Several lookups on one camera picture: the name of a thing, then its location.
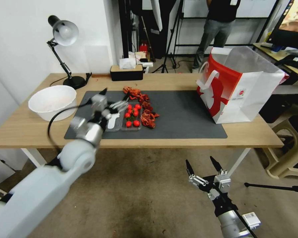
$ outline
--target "lamp shade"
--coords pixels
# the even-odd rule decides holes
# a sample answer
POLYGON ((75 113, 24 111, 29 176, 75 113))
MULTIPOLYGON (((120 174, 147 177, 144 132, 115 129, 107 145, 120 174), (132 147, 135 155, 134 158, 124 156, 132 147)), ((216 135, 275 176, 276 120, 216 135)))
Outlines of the lamp shade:
POLYGON ((63 46, 74 44, 77 40, 78 27, 70 21, 60 20, 57 16, 49 16, 49 24, 53 27, 55 41, 63 46))

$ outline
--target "black desk mat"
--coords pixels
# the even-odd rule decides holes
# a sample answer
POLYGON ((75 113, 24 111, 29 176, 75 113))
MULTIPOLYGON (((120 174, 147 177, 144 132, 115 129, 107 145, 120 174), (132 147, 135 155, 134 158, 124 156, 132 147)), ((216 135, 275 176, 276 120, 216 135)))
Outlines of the black desk mat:
MULTIPOLYGON (((99 91, 87 91, 82 99, 85 103, 99 91)), ((138 131, 105 132, 103 139, 191 139, 227 138, 221 124, 215 124, 202 99, 196 91, 142 91, 148 94, 155 112, 160 114, 156 127, 142 126, 138 131)), ((122 91, 107 91, 108 101, 119 101, 122 91)), ((81 107, 75 116, 90 119, 91 108, 81 107)), ((75 132, 68 128, 64 139, 75 139, 75 132)))

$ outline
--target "computer monitor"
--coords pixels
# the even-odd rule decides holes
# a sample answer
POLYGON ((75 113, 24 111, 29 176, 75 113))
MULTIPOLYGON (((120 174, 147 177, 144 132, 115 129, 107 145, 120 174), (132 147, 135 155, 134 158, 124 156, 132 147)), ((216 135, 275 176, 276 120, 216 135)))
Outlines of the computer monitor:
POLYGON ((267 42, 298 49, 298 0, 289 1, 267 42))

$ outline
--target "red and white paper bag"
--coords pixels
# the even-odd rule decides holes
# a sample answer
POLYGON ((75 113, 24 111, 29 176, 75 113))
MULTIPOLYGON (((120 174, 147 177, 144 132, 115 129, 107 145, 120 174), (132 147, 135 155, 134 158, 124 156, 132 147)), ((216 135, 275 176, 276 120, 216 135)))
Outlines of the red and white paper bag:
POLYGON ((248 47, 211 50, 197 92, 215 123, 250 122, 288 75, 248 47))

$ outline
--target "floor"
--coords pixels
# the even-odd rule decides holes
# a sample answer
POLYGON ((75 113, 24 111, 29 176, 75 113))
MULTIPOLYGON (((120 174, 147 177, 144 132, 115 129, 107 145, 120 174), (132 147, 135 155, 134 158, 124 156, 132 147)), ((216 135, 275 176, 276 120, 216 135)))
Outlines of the floor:
MULTIPOLYGON (((162 64, 159 60, 154 68, 162 64)), ((177 73, 189 72, 192 63, 182 61, 177 73)), ((170 60, 167 68, 172 68, 170 60)), ((283 118, 298 113, 292 107, 283 118)), ((29 237, 222 237, 214 207, 207 195, 190 184, 185 159, 199 176, 216 173, 209 156, 223 167, 235 149, 100 149, 93 168, 72 186, 64 200, 29 237)), ((42 149, 47 161, 53 150, 42 149)), ((231 177, 229 192, 241 214, 254 211, 262 222, 258 237, 298 237, 298 193, 246 188, 243 183, 298 185, 298 177, 276 180, 263 166, 265 156, 252 149, 231 177)), ((0 184, 9 191, 34 166, 27 162, 0 184)))

